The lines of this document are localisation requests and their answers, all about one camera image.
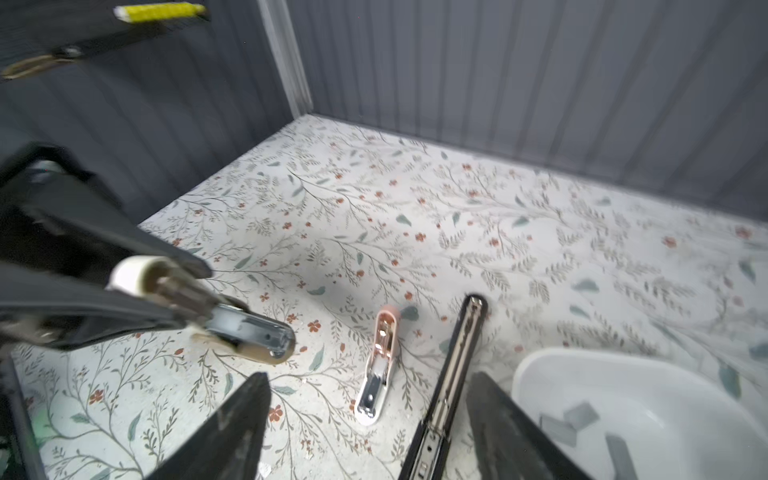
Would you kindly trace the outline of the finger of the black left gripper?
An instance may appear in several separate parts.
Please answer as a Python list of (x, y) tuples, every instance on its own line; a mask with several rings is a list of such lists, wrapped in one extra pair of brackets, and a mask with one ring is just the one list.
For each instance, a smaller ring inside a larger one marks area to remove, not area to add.
[(29, 143), (1, 158), (1, 260), (96, 282), (134, 255), (167, 257), (197, 279), (194, 254), (139, 228), (115, 194), (65, 148)]
[(172, 310), (80, 280), (1, 264), (1, 343), (71, 351), (131, 333), (182, 330)]

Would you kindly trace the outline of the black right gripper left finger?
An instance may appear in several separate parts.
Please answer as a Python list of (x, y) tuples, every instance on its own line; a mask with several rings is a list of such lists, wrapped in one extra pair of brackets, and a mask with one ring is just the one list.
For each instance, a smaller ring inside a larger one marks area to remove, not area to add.
[(147, 479), (256, 479), (270, 405), (268, 375), (251, 375)]

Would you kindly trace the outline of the pink mini stapler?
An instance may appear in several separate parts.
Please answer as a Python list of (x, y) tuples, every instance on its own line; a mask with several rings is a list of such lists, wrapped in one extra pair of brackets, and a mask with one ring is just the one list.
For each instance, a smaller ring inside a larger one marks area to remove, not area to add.
[(396, 364), (400, 320), (401, 313), (393, 306), (384, 306), (376, 315), (372, 348), (354, 407), (354, 416), (363, 426), (375, 424), (384, 409)]

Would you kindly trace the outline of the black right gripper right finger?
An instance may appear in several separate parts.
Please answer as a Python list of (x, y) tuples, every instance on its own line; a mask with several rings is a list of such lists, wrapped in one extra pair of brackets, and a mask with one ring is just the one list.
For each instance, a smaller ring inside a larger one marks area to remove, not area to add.
[(472, 375), (466, 405), (483, 479), (586, 479), (486, 373)]

